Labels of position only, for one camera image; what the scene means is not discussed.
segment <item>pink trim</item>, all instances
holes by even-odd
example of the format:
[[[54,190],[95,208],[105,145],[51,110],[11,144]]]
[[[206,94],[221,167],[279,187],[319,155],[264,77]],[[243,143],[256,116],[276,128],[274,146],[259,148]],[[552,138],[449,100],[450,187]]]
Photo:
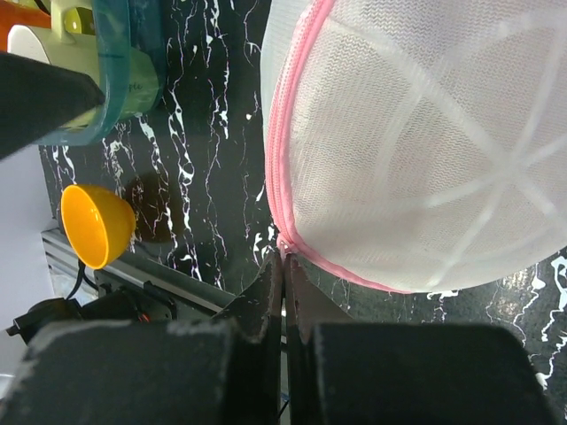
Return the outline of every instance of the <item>pink trim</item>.
[[[270,209],[281,232],[278,243],[285,243],[287,251],[300,252],[312,263],[341,279],[376,290],[408,293],[362,279],[345,268],[324,259],[303,241],[295,228],[290,178],[291,116],[299,80],[303,74],[307,58],[334,3],[335,0],[314,0],[301,15],[291,40],[288,59],[280,73],[272,100],[266,152],[266,186]],[[277,200],[280,201],[281,210],[278,209]]]

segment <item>pink zipper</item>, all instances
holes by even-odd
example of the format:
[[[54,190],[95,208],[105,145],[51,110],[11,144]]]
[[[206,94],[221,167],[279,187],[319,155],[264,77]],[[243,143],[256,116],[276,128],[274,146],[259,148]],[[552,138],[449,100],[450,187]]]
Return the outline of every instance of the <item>pink zipper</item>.
[[[291,113],[307,57],[333,4],[334,0],[314,0],[301,14],[272,100],[266,152],[266,192],[274,222],[280,231],[277,245],[282,255],[297,251],[292,236],[296,231],[288,167]]]

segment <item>yellow cup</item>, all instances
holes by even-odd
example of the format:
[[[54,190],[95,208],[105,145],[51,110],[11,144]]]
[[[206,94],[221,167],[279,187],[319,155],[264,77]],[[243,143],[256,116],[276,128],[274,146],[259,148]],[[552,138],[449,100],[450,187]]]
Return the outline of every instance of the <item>yellow cup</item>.
[[[128,202],[89,184],[75,184],[63,191],[61,216],[77,256],[94,269],[117,259],[136,228],[136,216]]]

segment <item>orange object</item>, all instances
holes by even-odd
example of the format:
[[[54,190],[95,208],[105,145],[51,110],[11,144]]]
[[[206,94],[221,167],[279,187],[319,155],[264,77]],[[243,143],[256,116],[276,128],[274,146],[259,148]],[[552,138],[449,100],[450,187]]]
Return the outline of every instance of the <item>orange object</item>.
[[[0,0],[0,50],[8,49],[8,33],[14,25],[29,25],[31,27],[51,27],[50,15],[31,7]]]
[[[108,189],[89,184],[75,184],[63,191],[61,217],[77,256],[94,269],[117,259],[136,228],[128,202]]]

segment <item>teal plastic container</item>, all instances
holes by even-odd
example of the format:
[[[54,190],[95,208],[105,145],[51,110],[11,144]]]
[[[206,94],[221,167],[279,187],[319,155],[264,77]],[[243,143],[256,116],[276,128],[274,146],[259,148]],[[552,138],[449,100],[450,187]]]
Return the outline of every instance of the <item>teal plastic container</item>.
[[[155,94],[153,106],[161,99],[167,60],[159,0],[92,0],[92,9],[100,88],[106,102],[97,108],[88,126],[60,128],[37,140],[37,144],[84,146],[108,135],[123,115],[126,98],[132,91],[129,81],[132,47],[150,57],[159,84],[157,94],[152,91],[151,96]],[[137,92],[134,96],[148,96],[148,93]]]

